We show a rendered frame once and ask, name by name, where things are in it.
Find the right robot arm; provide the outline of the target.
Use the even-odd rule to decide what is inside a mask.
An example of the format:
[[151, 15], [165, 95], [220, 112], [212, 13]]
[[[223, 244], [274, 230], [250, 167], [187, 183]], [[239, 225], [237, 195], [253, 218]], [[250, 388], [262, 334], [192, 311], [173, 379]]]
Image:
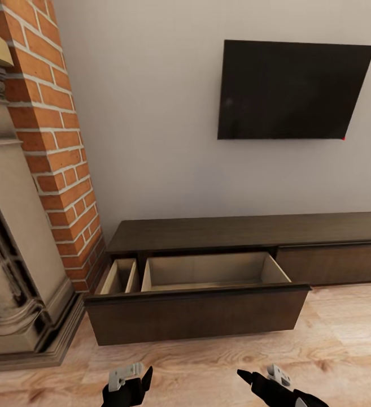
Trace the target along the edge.
[[237, 374], [251, 385], [251, 390], [269, 407], [328, 407], [316, 396], [305, 394], [298, 389], [290, 391], [290, 376], [275, 364], [267, 367], [268, 376], [264, 378], [255, 372], [238, 370]]

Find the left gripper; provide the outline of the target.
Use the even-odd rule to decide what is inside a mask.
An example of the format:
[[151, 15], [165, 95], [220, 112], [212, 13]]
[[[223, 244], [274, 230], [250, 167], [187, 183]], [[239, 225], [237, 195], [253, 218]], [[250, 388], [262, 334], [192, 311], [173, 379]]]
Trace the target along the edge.
[[104, 403], [101, 407], [134, 407], [140, 405], [146, 391], [150, 388], [152, 371], [153, 368], [151, 366], [142, 379], [134, 378], [125, 380], [125, 384], [122, 385], [118, 391], [109, 392], [109, 385], [106, 384], [103, 389]]

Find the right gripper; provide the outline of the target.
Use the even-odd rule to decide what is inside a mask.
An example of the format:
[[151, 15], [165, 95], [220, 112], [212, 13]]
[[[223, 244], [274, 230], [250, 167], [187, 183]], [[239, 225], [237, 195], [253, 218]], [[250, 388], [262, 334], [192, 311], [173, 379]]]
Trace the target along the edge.
[[257, 372], [250, 373], [239, 369], [237, 374], [251, 385], [252, 392], [263, 399], [269, 407], [280, 407], [280, 391], [286, 387], [264, 378]]

